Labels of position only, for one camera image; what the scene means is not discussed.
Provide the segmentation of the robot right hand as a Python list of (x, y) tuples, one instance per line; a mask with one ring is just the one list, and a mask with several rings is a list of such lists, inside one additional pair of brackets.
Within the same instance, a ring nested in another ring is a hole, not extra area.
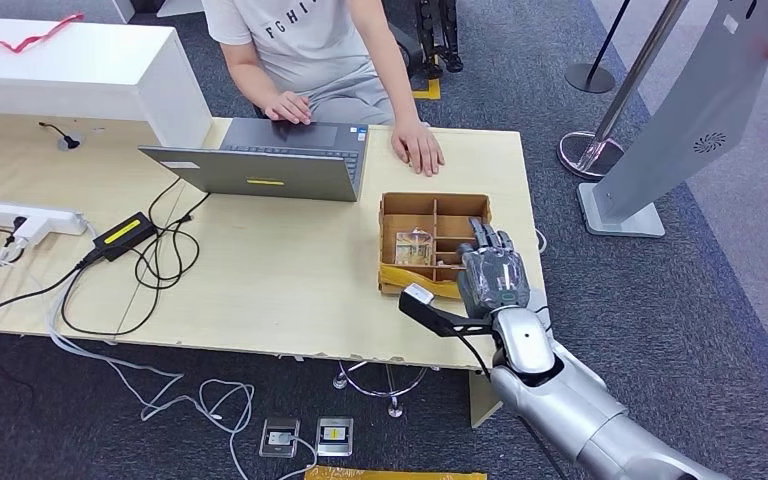
[(521, 255), (510, 236), (470, 217), (475, 242), (458, 247), (464, 270), (457, 285), (467, 316), (484, 318), (503, 307), (527, 307), (531, 289)]

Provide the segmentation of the person's right hand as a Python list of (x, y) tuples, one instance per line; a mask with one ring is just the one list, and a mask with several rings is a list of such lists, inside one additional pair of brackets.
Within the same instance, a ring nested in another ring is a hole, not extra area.
[(290, 91), (273, 95), (261, 107), (261, 110), (273, 121), (286, 121), (303, 125), (309, 125), (312, 122), (312, 111), (308, 98)]

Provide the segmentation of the person's left hand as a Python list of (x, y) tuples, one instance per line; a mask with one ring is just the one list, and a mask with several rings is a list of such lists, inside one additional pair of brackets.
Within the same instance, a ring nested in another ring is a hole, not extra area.
[(445, 163), (439, 142), (430, 128), (421, 121), (397, 120), (391, 134), (391, 144), (397, 157), (416, 174), (432, 177)]

